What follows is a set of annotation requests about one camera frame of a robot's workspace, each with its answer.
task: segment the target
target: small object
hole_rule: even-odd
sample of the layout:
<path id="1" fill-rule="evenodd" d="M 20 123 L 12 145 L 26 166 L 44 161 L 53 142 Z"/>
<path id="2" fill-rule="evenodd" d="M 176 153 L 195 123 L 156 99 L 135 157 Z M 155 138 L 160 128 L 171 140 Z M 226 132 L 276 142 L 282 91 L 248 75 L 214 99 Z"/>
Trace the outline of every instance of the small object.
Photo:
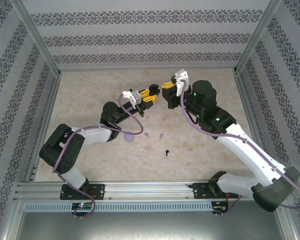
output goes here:
<path id="1" fill-rule="evenodd" d="M 149 96 L 158 95 L 160 93 L 158 84 L 151 84 L 149 86 Z"/>
<path id="2" fill-rule="evenodd" d="M 179 97 L 182 92 L 182 88 L 184 86 L 184 83 L 181 82 L 181 80 L 185 81 L 185 90 L 187 91 L 189 89 L 189 77 L 187 74 L 187 71 L 185 71 L 183 68 L 177 71 L 175 74 L 175 84 L 176 84 L 176 96 Z"/>
<path id="3" fill-rule="evenodd" d="M 123 98 L 129 99 L 132 107 L 136 109 L 136 105 L 140 104 L 142 101 L 142 97 L 138 91 L 123 91 Z"/>
<path id="4" fill-rule="evenodd" d="M 127 141 L 132 141 L 134 139 L 135 136 L 131 135 L 131 134 L 124 134 L 124 139 Z"/>

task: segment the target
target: beige table surface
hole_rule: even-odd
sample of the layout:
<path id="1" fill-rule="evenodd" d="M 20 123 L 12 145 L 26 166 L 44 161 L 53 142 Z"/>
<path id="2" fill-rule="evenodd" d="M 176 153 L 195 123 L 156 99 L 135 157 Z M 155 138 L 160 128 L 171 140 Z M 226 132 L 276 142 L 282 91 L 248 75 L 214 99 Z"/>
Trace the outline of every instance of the beige table surface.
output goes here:
<path id="1" fill-rule="evenodd" d="M 118 96 L 129 88 L 142 90 L 150 84 L 168 82 L 172 72 L 169 68 L 63 73 L 46 139 L 62 123 L 71 127 L 98 124 L 106 102 L 118 103 Z M 251 136 L 232 70 L 188 69 L 187 72 L 190 83 L 209 80 L 217 91 L 217 104 L 232 114 Z M 81 149 L 76 166 L 90 181 L 205 180 L 220 170 L 252 176 L 248 167 L 228 148 L 195 130 L 180 107 L 168 109 L 162 95 L 145 111 L 143 118 L 139 114 L 137 118 L 148 132 L 148 139 L 141 134 L 133 141 L 126 141 L 120 133 L 111 142 Z M 131 118 L 119 125 L 126 131 L 139 131 L 138 124 Z M 35 181 L 59 179 L 52 173 L 52 167 L 41 159 Z"/>

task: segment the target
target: damask pattern wall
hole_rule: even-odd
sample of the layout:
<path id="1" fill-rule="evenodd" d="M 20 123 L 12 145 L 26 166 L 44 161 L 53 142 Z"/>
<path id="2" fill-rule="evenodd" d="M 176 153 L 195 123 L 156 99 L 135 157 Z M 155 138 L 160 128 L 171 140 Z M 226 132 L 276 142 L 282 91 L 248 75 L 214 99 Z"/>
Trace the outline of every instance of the damask pattern wall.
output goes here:
<path id="1" fill-rule="evenodd" d="M 61 70 L 234 67 L 269 0 L 25 0 Z"/>
<path id="2" fill-rule="evenodd" d="M 0 0 L 0 229 L 23 182 L 55 77 L 8 0 Z"/>
<path id="3" fill-rule="evenodd" d="M 300 0 L 280 3 L 241 78 L 264 148 L 300 172 Z M 289 203 L 300 205 L 300 195 Z M 300 210 L 293 214 L 300 232 Z"/>

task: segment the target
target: white bracket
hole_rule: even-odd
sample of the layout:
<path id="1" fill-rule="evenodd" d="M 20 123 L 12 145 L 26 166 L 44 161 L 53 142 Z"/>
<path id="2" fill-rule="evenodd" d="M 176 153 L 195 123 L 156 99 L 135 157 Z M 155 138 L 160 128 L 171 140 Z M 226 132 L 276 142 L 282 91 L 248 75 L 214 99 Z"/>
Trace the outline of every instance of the white bracket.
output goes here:
<path id="1" fill-rule="evenodd" d="M 105 143 L 109 140 L 112 131 L 106 128 L 101 128 L 103 124 L 99 124 L 100 128 L 86 129 L 78 132 L 78 134 L 84 136 L 84 142 L 82 147 L 89 146 L 95 143 Z M 78 127 L 72 127 L 73 131 L 78 130 Z"/>
<path id="2" fill-rule="evenodd" d="M 236 193 L 253 198 L 251 188 L 259 183 L 255 177 L 235 176 L 230 173 L 222 175 L 216 183 L 224 193 Z"/>
<path id="3" fill-rule="evenodd" d="M 132 107 L 136 109 L 136 105 L 141 103 L 142 97 L 138 91 L 123 91 L 123 98 L 129 99 Z"/>
<path id="4" fill-rule="evenodd" d="M 181 82 L 181 80 L 185 80 L 186 86 L 185 90 L 187 91 L 189 89 L 189 77 L 187 71 L 185 71 L 183 68 L 180 69 L 175 73 L 175 80 L 176 80 L 176 96 L 179 97 L 182 92 L 182 88 L 184 87 L 184 83 Z"/>

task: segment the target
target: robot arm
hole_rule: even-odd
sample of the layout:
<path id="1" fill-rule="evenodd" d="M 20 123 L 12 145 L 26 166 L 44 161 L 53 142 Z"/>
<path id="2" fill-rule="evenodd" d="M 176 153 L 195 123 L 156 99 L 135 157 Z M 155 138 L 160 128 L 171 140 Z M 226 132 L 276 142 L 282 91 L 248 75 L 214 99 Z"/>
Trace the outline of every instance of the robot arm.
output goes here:
<path id="1" fill-rule="evenodd" d="M 150 85 L 149 89 L 141 91 L 124 91 L 124 98 L 129 99 L 123 107 L 132 115 L 139 113 L 144 116 L 144 110 L 151 108 L 160 93 L 159 86 L 156 84 Z M 103 106 L 103 112 L 99 126 L 105 126 L 112 129 L 121 130 L 119 123 L 127 119 L 129 115 L 116 103 L 109 101 Z M 42 146 L 39 156 L 53 168 L 57 163 L 57 159 L 63 150 L 63 145 L 76 130 L 80 128 L 69 127 L 66 124 L 59 125 L 46 143 Z M 118 131 L 112 131 L 106 128 L 85 129 L 78 132 L 69 142 L 56 171 L 67 183 L 81 190 L 84 193 L 88 192 L 89 181 L 76 168 L 75 163 L 82 147 L 94 143 L 105 143 L 114 140 L 118 136 Z"/>
<path id="2" fill-rule="evenodd" d="M 207 80 L 199 80 L 189 85 L 188 74 L 184 69 L 176 72 L 171 82 L 162 85 L 162 95 L 168 102 L 168 108 L 174 109 L 181 105 L 181 92 L 184 92 L 184 107 L 188 115 L 196 117 L 193 123 L 212 134 L 232 134 L 241 136 L 253 144 L 270 160 L 275 168 L 284 173 L 294 183 L 299 178 L 299 172 L 284 165 L 266 154 L 237 124 L 227 111 L 217 106 L 217 92 Z M 268 165 L 262 157 L 246 142 L 230 136 L 213 136 L 223 145 L 233 151 L 253 172 L 255 178 L 234 176 L 225 171 L 219 171 L 209 180 L 209 189 L 214 193 L 235 193 L 254 200 L 265 210 L 273 212 L 293 191 L 293 187 Z"/>

